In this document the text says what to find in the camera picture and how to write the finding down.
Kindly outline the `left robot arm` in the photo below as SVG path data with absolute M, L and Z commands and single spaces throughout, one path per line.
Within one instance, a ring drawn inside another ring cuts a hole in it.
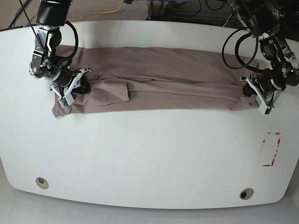
M 262 96 L 266 97 L 276 91 L 284 91 L 287 86 L 299 84 L 299 59 L 292 52 L 285 36 L 299 30 L 299 2 L 297 0 L 279 0 L 279 9 L 273 12 L 264 0 L 229 0 L 228 4 L 248 33 L 241 36 L 235 45 L 235 57 L 240 68 L 255 73 L 250 77 L 253 85 Z M 241 43 L 254 37 L 258 50 L 268 60 L 271 69 L 258 69 L 250 64 L 253 59 L 244 62 L 239 56 Z

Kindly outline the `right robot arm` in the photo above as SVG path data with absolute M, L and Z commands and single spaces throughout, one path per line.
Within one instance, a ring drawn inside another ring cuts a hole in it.
M 78 94 L 89 93 L 91 87 L 80 69 L 71 70 L 70 65 L 78 50 L 78 33 L 66 17 L 70 0 L 42 0 L 36 22 L 41 25 L 35 34 L 35 49 L 30 63 L 30 74 L 35 78 L 51 81 L 61 96 L 70 89 Z M 56 48 L 62 40 L 60 27 L 68 25 L 75 38 L 73 52 L 69 56 L 58 56 Z

